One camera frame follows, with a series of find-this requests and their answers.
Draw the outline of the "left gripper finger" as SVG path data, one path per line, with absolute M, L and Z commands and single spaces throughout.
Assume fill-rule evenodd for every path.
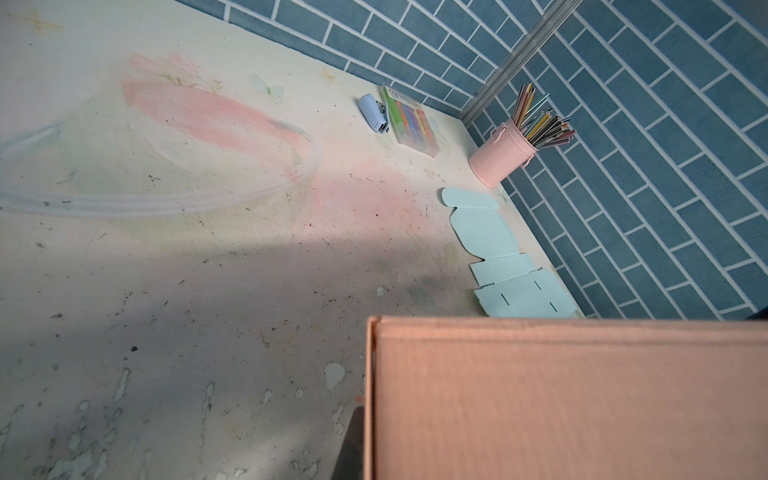
M 365 409 L 354 409 L 346 430 L 331 480 L 362 480 Z

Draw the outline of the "pink cardboard box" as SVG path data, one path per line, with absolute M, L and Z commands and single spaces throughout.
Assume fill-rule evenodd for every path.
M 373 317 L 367 479 L 763 479 L 763 322 Z

